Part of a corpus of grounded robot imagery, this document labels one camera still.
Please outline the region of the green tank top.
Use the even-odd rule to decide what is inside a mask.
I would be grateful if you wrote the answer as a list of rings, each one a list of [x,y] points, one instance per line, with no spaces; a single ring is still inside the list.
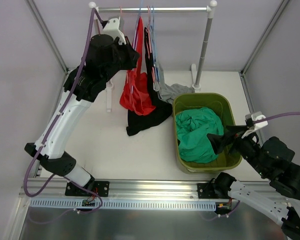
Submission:
[[[207,135],[223,135],[224,127],[216,113],[208,108],[187,109],[175,116],[180,158],[189,163],[207,164],[215,159]]]

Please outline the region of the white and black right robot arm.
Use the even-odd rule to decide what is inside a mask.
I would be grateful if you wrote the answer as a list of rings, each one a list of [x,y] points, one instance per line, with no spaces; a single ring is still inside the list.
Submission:
[[[269,186],[290,203],[270,200],[249,189],[228,173],[221,172],[213,183],[213,193],[218,198],[236,199],[262,213],[292,240],[300,240],[300,165],[293,163],[295,152],[279,138],[273,136],[263,145],[255,133],[244,135],[245,125],[228,126],[224,135],[207,134],[215,154],[231,146],[232,152],[240,154]]]

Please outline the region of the red tank top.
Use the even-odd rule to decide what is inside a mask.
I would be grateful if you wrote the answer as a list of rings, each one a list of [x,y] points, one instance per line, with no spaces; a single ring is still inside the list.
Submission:
[[[126,77],[119,103],[125,109],[130,110],[139,116],[147,116],[154,111],[156,107],[152,104],[148,92],[148,75],[145,72],[141,72],[144,46],[144,24],[141,17],[139,18],[138,23],[137,52],[140,54],[140,57],[137,61],[137,67],[134,69],[133,73],[130,74],[131,83],[133,85],[133,94],[129,95],[130,90],[126,82]]]

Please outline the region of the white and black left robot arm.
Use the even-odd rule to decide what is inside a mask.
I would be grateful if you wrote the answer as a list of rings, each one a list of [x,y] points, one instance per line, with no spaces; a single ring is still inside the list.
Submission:
[[[118,37],[94,35],[84,52],[83,64],[68,75],[59,105],[45,131],[24,147],[45,170],[76,183],[83,196],[93,192],[94,178],[65,151],[67,142],[107,82],[117,72],[135,68],[139,57],[129,40],[120,43]]]

